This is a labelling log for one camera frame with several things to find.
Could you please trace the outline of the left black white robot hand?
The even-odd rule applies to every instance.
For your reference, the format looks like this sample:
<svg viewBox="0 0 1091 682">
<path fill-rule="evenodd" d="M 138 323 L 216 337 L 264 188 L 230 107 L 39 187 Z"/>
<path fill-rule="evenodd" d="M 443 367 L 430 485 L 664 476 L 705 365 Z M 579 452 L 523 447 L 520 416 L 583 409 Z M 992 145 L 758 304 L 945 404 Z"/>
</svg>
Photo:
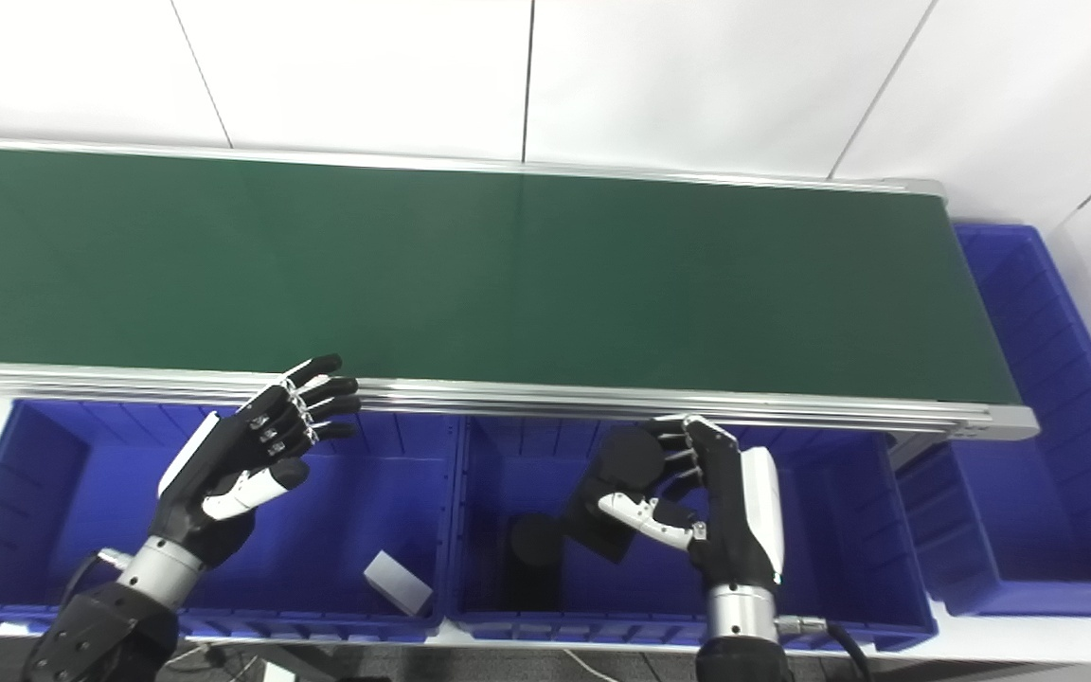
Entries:
<svg viewBox="0 0 1091 682">
<path fill-rule="evenodd" d="M 304 454 L 355 435 L 355 426 L 329 420 L 361 407 L 358 381 L 337 375 L 341 364 L 336 352 L 316 355 L 233 412 L 209 414 L 164 475 L 149 536 L 206 569 L 233 557 L 254 531 L 255 510 L 304 482 Z"/>
</svg>

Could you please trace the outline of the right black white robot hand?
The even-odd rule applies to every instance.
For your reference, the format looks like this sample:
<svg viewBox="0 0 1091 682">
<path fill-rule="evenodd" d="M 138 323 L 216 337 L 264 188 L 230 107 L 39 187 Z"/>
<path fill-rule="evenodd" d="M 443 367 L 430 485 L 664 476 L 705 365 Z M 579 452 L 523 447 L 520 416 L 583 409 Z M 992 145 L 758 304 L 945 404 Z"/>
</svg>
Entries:
<svg viewBox="0 0 1091 682">
<path fill-rule="evenodd" d="M 696 414 L 619 427 L 564 514 L 573 538 L 612 562 L 644 535 L 688 554 L 706 590 L 776 593 L 786 541 L 777 464 L 766 446 Z"/>
</svg>

